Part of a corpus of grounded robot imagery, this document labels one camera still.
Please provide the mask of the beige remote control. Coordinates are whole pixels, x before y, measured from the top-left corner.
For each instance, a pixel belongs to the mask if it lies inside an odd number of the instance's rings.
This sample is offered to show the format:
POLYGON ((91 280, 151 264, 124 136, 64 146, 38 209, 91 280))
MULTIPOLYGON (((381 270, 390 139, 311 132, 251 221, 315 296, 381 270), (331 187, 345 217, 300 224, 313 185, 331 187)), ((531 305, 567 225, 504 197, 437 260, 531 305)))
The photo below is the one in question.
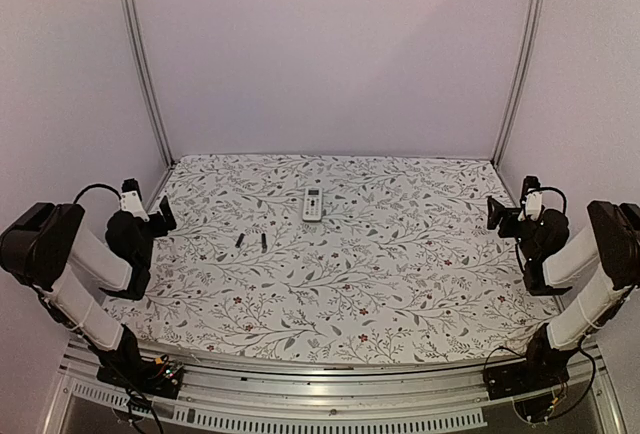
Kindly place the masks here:
POLYGON ((304 222, 316 223, 322 220, 323 190, 320 187, 305 189, 301 214, 304 222))

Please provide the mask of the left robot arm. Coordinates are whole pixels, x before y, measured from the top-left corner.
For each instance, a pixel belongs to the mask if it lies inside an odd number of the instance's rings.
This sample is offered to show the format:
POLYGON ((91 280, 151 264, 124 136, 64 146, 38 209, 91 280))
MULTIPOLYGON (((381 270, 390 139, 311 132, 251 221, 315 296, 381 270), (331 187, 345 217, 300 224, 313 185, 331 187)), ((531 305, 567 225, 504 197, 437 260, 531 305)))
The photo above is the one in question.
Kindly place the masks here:
POLYGON ((1 234, 2 269, 35 291, 56 321, 83 336, 126 387, 173 374, 167 356, 142 358, 136 336, 100 307, 78 276, 91 276, 108 296, 141 300, 154 242, 174 228, 174 220, 163 211, 140 216, 118 210, 99 239, 84 217, 78 203, 34 204, 1 234))

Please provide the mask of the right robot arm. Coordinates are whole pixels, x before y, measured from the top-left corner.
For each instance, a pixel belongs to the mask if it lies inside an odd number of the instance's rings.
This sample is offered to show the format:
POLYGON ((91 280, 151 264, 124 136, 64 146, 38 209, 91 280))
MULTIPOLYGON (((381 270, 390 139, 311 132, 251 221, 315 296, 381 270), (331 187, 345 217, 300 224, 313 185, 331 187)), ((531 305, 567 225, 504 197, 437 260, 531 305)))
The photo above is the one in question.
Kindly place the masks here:
POLYGON ((639 287, 639 206, 594 200, 590 223, 574 237, 563 212, 545 208, 531 191, 519 208, 487 198, 487 228, 516 241, 516 260, 527 292, 560 296, 587 268, 594 272, 568 307, 530 339, 517 381, 537 390, 566 367, 584 339, 600 330, 639 287))

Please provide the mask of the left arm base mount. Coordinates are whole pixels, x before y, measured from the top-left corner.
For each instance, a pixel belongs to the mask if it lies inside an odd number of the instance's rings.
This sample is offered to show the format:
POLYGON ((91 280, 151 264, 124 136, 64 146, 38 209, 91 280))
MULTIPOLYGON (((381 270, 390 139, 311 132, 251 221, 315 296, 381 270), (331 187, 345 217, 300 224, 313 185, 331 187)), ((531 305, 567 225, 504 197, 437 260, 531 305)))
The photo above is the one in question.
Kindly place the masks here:
POLYGON ((107 358, 97 373, 103 383, 168 399, 178 397, 183 377, 184 367, 167 355, 156 360, 107 358))

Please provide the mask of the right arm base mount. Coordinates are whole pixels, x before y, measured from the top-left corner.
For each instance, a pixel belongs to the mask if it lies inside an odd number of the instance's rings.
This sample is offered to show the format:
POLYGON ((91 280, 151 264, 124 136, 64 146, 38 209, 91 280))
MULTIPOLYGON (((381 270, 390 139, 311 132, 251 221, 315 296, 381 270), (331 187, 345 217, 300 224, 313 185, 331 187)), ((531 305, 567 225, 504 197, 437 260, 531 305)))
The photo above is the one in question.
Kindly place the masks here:
POLYGON ((566 394, 566 368, 548 374, 528 367, 525 361, 485 366, 483 382, 490 400, 511 398, 518 416, 529 423, 548 421, 566 394))

